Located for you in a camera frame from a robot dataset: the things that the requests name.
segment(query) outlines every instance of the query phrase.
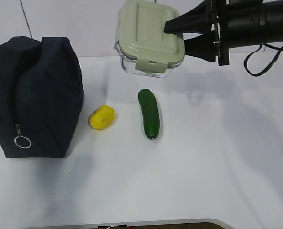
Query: bag zipper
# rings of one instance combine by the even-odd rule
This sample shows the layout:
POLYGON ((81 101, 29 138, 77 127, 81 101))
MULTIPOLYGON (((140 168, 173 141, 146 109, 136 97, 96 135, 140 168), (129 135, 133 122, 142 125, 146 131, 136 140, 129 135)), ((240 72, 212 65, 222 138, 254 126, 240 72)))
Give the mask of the bag zipper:
POLYGON ((11 91, 11 95, 10 97, 12 98, 12 100, 10 101, 10 107, 11 107, 11 110, 10 110, 10 113, 11 113, 11 116, 12 116, 12 120, 13 120, 13 123, 15 125, 15 130, 16 130, 16 133, 17 133, 17 136, 14 138, 14 143, 17 147, 21 148, 21 149, 29 149, 32 145, 31 143, 31 140, 25 136, 22 135, 21 133, 21 128, 20 128, 20 125, 19 125, 19 120, 18 120, 18 112, 17 112, 17 106, 16 106, 16 89, 17 89, 17 84, 18 84, 18 81, 19 81, 19 78, 21 76, 21 73, 22 73, 22 67, 23 65, 26 63, 26 61, 24 61, 21 66, 20 66, 20 69, 17 71, 17 75, 18 77, 16 79, 14 79, 14 86, 13 86, 13 89, 11 91), (19 143, 18 143, 18 139, 25 139, 28 141, 28 145, 27 146, 21 146, 19 143))

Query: green cucumber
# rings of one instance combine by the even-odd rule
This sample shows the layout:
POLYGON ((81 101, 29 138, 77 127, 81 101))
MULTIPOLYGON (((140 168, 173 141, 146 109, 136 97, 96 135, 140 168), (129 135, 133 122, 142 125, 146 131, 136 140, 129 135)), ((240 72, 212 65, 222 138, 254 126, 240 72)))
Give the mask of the green cucumber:
POLYGON ((155 96, 149 89, 142 89, 138 93, 138 100, 142 111, 145 134, 149 139, 155 139, 160 129, 160 119, 155 96))

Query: dark blue bag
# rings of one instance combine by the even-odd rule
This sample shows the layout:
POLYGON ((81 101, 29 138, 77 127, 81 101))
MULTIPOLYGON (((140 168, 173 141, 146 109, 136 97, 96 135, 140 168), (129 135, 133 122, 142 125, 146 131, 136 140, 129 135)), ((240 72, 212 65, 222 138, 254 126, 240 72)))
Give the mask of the dark blue bag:
POLYGON ((0 46, 0 145, 6 157, 64 158, 83 105, 67 38, 14 37, 0 46))

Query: glass food container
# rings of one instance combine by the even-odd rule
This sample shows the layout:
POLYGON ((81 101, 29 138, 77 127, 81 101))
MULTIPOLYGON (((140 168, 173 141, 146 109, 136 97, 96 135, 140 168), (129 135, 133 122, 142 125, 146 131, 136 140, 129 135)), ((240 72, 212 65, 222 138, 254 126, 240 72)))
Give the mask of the glass food container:
POLYGON ((128 73, 166 77, 185 57, 182 34, 165 34, 176 9, 145 0, 127 0, 118 16, 115 49, 128 73))

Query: lemon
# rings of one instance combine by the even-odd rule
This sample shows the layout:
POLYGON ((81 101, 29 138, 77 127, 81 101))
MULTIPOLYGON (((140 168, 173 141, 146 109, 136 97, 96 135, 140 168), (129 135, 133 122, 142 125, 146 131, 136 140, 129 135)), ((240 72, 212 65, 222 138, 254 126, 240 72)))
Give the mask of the lemon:
POLYGON ((107 128, 114 120, 115 113, 112 107, 103 105, 96 109, 88 118, 88 123, 95 130, 107 128))

